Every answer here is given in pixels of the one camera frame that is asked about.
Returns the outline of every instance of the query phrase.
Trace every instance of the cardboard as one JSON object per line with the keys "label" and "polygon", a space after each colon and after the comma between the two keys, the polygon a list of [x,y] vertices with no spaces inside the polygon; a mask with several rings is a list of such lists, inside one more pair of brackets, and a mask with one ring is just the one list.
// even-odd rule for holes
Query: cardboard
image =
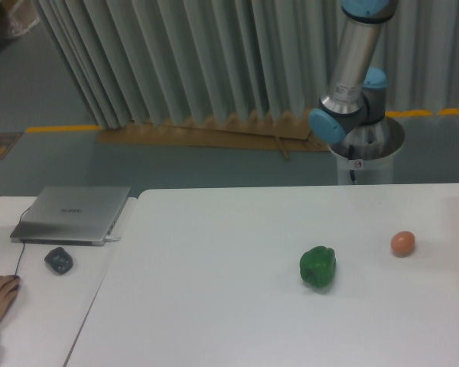
{"label": "cardboard", "polygon": [[[178,127],[306,139],[311,132],[308,125],[310,111],[311,109],[307,109],[299,118],[295,118],[290,111],[285,111],[282,113],[281,117],[274,122],[272,121],[270,112],[267,113],[263,120],[260,120],[256,110],[250,113],[247,121],[243,121],[236,113],[233,113],[228,116],[228,119],[224,123],[219,123],[214,116],[210,115],[201,124],[197,124],[190,116]],[[170,119],[167,119],[162,125],[177,126]]]}
{"label": "cardboard", "polygon": [[221,147],[242,149],[264,149],[282,151],[328,151],[328,146],[317,137],[306,139],[280,138],[268,135],[222,132],[202,128],[181,128],[151,123],[128,124],[116,130],[102,130],[98,142],[138,145],[177,145],[193,147]]}

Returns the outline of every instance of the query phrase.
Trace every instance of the laptop lid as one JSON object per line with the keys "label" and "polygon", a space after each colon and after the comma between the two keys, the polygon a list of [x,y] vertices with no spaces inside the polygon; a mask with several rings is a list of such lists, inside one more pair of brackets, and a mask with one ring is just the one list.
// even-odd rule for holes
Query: laptop lid
{"label": "laptop lid", "polygon": [[45,187],[10,235],[36,243],[102,245],[130,187]]}

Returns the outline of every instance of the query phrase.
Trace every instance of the floor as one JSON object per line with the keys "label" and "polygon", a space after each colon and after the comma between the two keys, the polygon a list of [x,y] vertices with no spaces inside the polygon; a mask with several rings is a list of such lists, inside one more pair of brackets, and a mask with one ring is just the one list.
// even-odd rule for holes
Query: floor
{"label": "floor", "polygon": [[[459,182],[459,115],[398,119],[406,133],[396,184]],[[41,25],[0,44],[0,132],[93,124]],[[334,185],[329,153],[107,145],[98,132],[26,133],[0,161],[0,195],[36,196],[47,185],[188,187]]]}

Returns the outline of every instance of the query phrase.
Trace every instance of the brown egg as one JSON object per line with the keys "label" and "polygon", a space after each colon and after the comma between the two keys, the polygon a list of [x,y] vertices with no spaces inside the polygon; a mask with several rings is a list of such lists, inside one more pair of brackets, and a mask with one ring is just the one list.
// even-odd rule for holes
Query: brown egg
{"label": "brown egg", "polygon": [[402,258],[408,256],[415,248],[415,235],[408,231],[396,233],[391,239],[392,253]]}

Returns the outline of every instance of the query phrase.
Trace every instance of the white table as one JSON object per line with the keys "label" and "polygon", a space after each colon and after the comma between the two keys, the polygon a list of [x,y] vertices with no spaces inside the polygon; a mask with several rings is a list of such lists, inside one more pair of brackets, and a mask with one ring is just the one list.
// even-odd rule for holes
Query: white table
{"label": "white table", "polygon": [[[316,245],[328,292],[299,276]],[[90,365],[459,367],[459,184],[144,192],[68,362]]]}
{"label": "white table", "polygon": [[[0,197],[0,274],[14,274],[22,244],[9,236],[34,199]],[[128,200],[112,236],[123,233],[135,202]],[[57,245],[26,244],[18,269],[21,288],[0,323],[0,366],[64,365],[118,246],[64,246],[74,265],[60,276],[44,262]]]}

